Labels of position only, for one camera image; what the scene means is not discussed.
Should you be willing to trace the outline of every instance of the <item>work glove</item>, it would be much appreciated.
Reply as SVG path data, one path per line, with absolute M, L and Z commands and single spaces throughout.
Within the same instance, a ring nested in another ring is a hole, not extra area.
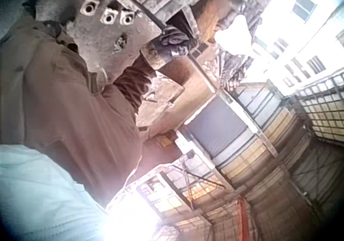
M 141 54 L 155 70 L 170 62 L 173 57 L 186 56 L 197 46 L 197 40 L 189 37 L 173 26 L 167 26 L 160 36 L 141 48 Z

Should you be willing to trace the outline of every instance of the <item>white building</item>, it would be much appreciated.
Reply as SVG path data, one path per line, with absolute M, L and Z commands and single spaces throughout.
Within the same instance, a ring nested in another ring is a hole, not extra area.
M 254 75 L 288 96 L 344 68 L 343 1 L 272 0 L 253 43 L 260 57 Z

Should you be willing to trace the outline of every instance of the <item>pipe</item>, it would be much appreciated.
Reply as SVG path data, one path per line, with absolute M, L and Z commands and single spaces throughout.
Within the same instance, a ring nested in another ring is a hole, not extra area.
M 151 13 L 145 6 L 143 6 L 140 2 L 137 0 L 130 0 L 138 9 L 140 9 L 143 13 L 145 13 L 149 19 L 157 25 L 161 30 L 163 30 L 166 27 L 166 24 L 163 23 L 161 20 L 159 20 L 153 13 Z M 195 67 L 195 70 L 197 73 L 201 76 L 205 84 L 208 86 L 210 91 L 212 93 L 216 93 L 217 88 L 214 85 L 214 83 L 210 80 L 209 76 L 204 72 L 202 66 L 198 63 L 198 61 L 195 59 L 194 56 L 191 54 L 188 54 L 189 61 L 193 66 Z

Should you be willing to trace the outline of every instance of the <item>red pole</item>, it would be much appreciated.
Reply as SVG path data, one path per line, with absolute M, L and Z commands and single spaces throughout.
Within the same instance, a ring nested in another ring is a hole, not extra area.
M 242 198 L 238 200 L 239 205 L 239 241 L 249 241 L 249 227 L 246 203 Z

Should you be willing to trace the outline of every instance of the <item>jacket sleeve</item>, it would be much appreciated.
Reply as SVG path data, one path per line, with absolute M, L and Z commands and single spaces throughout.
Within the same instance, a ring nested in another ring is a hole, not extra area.
M 140 55 L 133 65 L 127 67 L 114 82 L 114 85 L 132 105 L 135 113 L 139 111 L 142 96 L 148 92 L 155 76 L 155 70 Z

